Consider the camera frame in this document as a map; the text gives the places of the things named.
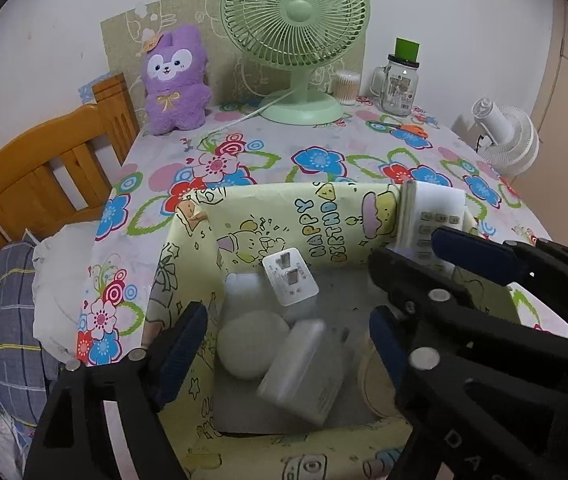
floral tablecloth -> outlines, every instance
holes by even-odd
[[[398,119],[361,97],[330,124],[290,126],[256,116],[210,134],[256,105],[210,110],[206,124],[191,132],[137,137],[97,230],[78,330],[80,360],[117,361],[142,345],[145,322],[166,328],[179,315],[165,301],[166,308],[152,309],[156,319],[146,319],[151,291],[151,301],[161,306],[178,287],[171,258],[158,260],[177,205],[192,189],[417,179],[463,189],[486,238],[548,238],[509,184],[421,108]],[[568,326],[535,298],[516,287],[512,295],[522,323],[568,336]]]

glass mason jar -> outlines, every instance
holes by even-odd
[[[385,68],[378,66],[373,72],[370,92],[378,98],[379,107],[387,114],[399,117],[410,115],[417,90],[419,63],[399,57],[388,56]],[[382,78],[379,88],[378,76]]]

gold bow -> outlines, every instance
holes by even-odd
[[[171,95],[159,95],[157,96],[157,102],[164,105],[162,112],[165,112],[169,108],[174,108],[173,100],[179,99],[181,94],[179,92],[173,92]]]

wooden bed post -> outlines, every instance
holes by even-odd
[[[123,164],[139,133],[139,123],[132,108],[124,75],[117,74],[100,81],[92,86],[92,91],[108,139],[119,164]]]

green electric fan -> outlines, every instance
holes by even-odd
[[[228,37],[248,57],[288,70],[290,88],[264,98],[263,117],[324,124],[342,116],[330,95],[308,88],[312,72],[343,56],[368,25],[369,0],[222,0]]]

